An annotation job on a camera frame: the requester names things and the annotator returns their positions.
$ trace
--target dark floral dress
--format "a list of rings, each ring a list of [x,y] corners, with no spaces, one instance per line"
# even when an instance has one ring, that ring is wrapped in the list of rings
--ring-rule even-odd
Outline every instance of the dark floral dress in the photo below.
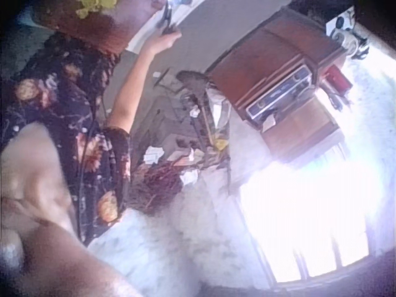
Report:
[[[55,33],[2,89],[1,151],[30,123],[42,123],[57,147],[88,245],[121,216],[130,183],[129,134],[102,129],[96,113],[119,56]]]

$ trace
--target red object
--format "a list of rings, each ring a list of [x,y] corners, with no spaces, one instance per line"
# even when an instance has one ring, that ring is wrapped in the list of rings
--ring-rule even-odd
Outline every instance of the red object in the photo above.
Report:
[[[344,96],[353,87],[353,84],[335,65],[330,66],[330,68],[325,73],[325,78],[341,96]]]

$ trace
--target woman's arm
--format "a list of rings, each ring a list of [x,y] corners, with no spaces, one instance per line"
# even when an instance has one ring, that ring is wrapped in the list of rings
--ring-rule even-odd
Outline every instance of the woman's arm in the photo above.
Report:
[[[135,120],[136,110],[142,97],[144,82],[156,54],[171,48],[181,37],[180,32],[153,36],[142,47],[134,67],[126,77],[113,105],[107,126],[119,127],[129,133]]]

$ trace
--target window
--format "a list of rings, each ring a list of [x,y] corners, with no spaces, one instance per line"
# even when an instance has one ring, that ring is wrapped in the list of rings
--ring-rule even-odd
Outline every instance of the window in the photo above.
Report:
[[[301,170],[272,164],[241,188],[247,226],[276,282],[307,280],[369,255],[366,215],[379,181],[338,148]]]

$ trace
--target woman's hand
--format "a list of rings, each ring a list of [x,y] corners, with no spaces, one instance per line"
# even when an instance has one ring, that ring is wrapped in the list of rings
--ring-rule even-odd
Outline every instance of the woman's hand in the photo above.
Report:
[[[160,31],[155,32],[149,39],[147,39],[141,49],[142,54],[149,54],[154,57],[168,48],[171,48],[175,41],[181,37],[179,30],[171,34],[161,35]]]

